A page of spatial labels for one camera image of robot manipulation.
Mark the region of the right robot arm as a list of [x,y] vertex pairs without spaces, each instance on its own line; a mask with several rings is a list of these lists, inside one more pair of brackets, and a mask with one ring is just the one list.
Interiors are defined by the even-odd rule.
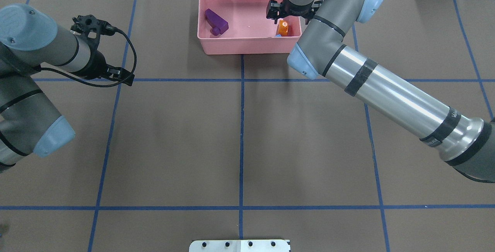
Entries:
[[344,44],[356,22],[366,23],[384,0],[271,0],[267,19],[306,19],[287,63],[314,80],[337,84],[435,148],[441,160],[475,182],[495,179],[494,122],[468,118]]

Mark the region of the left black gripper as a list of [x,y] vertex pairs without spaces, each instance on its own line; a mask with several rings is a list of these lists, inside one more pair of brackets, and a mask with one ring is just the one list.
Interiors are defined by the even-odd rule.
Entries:
[[135,79],[135,65],[133,65],[131,71],[123,67],[113,67],[106,63],[104,55],[98,51],[101,36],[113,36],[115,33],[119,33],[125,37],[131,51],[135,54],[135,48],[127,34],[108,23],[108,21],[97,19],[93,15],[80,15],[72,18],[72,20],[74,24],[70,30],[77,32],[79,35],[76,37],[87,44],[90,56],[88,61],[84,63],[83,68],[70,73],[85,80],[107,79],[114,81],[115,83],[108,85],[109,87],[114,87],[121,83],[131,86]]

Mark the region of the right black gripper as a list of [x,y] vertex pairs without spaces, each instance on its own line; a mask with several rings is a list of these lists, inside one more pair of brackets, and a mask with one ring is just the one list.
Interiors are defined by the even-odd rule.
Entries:
[[266,19],[274,20],[274,23],[278,23],[278,19],[283,19],[288,16],[297,16],[305,19],[305,24],[314,18],[316,12],[322,5],[322,0],[317,0],[311,3],[309,6],[297,6],[290,5],[289,2],[277,2],[276,0],[269,0],[266,7]]

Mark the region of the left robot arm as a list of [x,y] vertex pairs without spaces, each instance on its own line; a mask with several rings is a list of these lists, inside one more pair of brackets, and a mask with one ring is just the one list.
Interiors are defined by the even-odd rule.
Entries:
[[[1,171],[35,154],[46,157],[75,137],[66,117],[53,105],[32,76],[50,71],[87,86],[131,86],[137,62],[126,70],[106,62],[98,50],[101,36],[123,35],[121,29],[93,15],[73,18],[70,29],[23,3],[1,9]],[[106,79],[110,84],[91,83]]]

